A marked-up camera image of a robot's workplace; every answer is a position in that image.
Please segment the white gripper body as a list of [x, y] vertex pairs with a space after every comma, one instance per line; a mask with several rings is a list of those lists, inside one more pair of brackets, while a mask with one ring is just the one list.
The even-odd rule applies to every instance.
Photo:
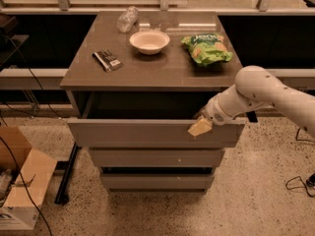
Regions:
[[235, 100], [231, 96], [219, 93], [208, 101], [202, 113], [216, 125], [229, 124], [235, 118]]

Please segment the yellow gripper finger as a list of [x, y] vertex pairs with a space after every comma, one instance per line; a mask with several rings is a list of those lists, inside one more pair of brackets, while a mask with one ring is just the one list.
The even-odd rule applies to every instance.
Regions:
[[193, 137], [203, 135], [213, 128], [213, 122], [204, 116], [200, 116], [197, 121], [188, 129], [188, 133]]
[[205, 115], [205, 107], [199, 109], [197, 113], [194, 114], [193, 119], [198, 119], [201, 116]]

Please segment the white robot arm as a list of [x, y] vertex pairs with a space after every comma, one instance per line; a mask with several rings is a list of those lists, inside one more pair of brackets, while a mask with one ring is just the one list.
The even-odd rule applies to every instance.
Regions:
[[283, 84], [259, 66], [240, 69], [234, 84], [212, 97], [188, 129], [193, 137], [210, 132], [213, 125], [232, 124], [234, 118], [266, 105], [273, 106], [300, 129], [315, 137], [315, 97]]

